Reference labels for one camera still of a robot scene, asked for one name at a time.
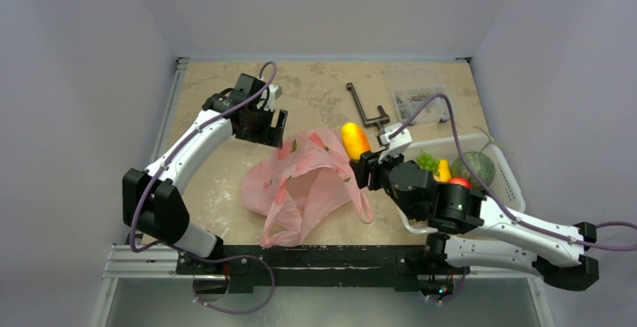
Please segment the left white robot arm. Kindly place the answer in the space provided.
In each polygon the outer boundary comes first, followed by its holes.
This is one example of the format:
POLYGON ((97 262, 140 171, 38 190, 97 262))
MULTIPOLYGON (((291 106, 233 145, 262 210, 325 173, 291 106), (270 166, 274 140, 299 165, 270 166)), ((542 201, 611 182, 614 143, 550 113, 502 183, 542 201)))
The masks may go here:
POLYGON ((178 141, 143 170, 122 179, 122 217, 131 232, 195 255, 207 274, 224 263, 221 237, 192 222, 182 194, 221 144, 235 137, 280 148, 287 111, 275 111, 282 88, 262 76, 241 74, 235 86, 210 96, 178 141))

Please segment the red fake apple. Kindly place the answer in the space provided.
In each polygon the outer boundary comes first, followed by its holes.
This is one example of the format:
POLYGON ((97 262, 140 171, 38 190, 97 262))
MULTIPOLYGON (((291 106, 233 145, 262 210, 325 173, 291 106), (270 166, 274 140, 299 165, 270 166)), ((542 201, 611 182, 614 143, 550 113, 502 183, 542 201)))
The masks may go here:
POLYGON ((467 179, 462 177, 452 177, 451 179, 447 181, 447 183, 459 185, 467 189, 473 188, 472 184, 467 179))

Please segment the clear plastic screw box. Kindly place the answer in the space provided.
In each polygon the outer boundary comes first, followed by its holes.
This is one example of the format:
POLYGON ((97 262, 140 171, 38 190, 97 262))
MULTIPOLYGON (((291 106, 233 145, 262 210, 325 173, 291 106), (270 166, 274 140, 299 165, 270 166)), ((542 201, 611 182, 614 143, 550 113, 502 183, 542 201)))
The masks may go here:
MULTIPOLYGON (((383 74, 400 123, 408 121, 421 103, 433 94, 444 93, 451 99, 447 84, 434 63, 392 65, 386 67, 383 74)), ((435 98, 410 124, 446 123, 448 120, 448 105, 435 98)))

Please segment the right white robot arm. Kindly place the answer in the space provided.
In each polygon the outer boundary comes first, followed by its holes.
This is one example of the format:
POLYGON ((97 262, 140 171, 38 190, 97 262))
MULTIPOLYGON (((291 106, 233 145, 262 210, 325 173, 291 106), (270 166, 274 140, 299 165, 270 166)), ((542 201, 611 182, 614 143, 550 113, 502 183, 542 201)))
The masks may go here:
POLYGON ((484 193, 442 183, 403 155, 381 159, 365 152, 349 163, 359 188, 383 190, 413 234, 426 234, 424 267, 472 265, 520 271, 549 286, 580 292, 599 279, 599 263, 587 256, 596 242, 591 223, 550 223, 501 208, 484 193))

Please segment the orange yellow fake papaya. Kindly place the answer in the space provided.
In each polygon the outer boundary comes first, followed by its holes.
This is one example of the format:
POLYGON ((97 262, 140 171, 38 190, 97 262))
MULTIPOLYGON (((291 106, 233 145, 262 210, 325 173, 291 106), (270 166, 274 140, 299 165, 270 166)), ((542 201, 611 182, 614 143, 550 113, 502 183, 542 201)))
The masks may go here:
POLYGON ((341 129, 341 139, 346 153, 353 161, 359 161, 361 155, 371 151, 364 130, 356 123, 346 123, 341 129))

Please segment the pink plastic bag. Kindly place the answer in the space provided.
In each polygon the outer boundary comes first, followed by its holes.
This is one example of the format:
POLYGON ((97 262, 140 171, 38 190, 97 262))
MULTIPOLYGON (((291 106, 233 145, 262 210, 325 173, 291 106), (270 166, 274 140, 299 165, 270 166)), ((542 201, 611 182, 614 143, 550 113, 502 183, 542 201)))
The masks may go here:
POLYGON ((340 139, 330 129, 295 132, 243 177, 242 205, 265 216, 260 244, 295 247, 330 213, 352 203, 359 220, 373 221, 340 139))

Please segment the white plastic basket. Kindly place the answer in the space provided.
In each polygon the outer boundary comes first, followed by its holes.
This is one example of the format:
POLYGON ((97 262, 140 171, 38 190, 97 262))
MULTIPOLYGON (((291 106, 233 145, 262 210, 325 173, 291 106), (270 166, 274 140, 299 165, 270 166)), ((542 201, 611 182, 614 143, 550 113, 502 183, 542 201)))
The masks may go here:
MULTIPOLYGON (((491 159, 495 167, 495 176, 490 188, 506 207, 524 213, 526 202, 503 150, 493 144, 483 149, 488 142, 487 135, 483 133, 461 135, 459 141, 462 151, 482 151, 491 159)), ((430 154, 434 159, 447 159, 450 163, 458 156, 453 137, 413 142, 403 155, 406 160, 415 160, 422 152, 430 154)))

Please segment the green fake melon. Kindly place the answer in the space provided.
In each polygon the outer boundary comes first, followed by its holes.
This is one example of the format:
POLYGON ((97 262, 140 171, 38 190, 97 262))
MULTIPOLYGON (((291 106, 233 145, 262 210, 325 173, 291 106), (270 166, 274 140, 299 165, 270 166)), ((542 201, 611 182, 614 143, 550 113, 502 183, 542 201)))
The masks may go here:
POLYGON ((492 159, 482 152, 470 151, 463 154, 463 159, 458 156, 451 164, 452 177, 467 179, 474 189, 483 190, 483 186, 467 168, 469 166, 474 174, 479 177, 486 186, 490 186, 495 178, 495 164, 492 159))

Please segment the black metal base rail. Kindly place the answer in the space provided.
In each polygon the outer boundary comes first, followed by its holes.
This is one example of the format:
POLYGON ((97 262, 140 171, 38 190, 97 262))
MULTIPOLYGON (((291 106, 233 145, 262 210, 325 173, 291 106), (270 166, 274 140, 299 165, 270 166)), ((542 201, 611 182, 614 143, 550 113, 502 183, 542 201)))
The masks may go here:
POLYGON ((467 270, 447 264, 445 254, 424 245, 336 245, 271 247, 228 245, 224 262, 210 263, 181 252, 176 273, 218 280, 205 293, 251 293, 256 287, 391 288, 445 296, 454 277, 467 270))

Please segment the green fake grapes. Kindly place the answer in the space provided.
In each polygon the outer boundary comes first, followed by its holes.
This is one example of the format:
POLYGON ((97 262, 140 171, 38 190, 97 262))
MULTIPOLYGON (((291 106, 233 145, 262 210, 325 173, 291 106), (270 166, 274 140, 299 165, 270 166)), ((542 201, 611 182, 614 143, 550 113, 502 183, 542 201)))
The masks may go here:
POLYGON ((421 169, 430 171, 433 175, 439 175, 439 160, 432 157, 429 153, 421 152, 415 158, 415 161, 421 169))

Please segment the yellow fake mango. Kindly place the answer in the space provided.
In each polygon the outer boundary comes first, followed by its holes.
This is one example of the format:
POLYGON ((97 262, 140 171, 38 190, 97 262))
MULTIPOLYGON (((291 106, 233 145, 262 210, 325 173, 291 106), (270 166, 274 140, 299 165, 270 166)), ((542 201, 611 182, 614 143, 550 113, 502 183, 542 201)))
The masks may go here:
POLYGON ((450 165, 447 159, 440 159, 438 161, 438 168, 434 173, 434 179, 443 183, 447 183, 451 179, 450 165))

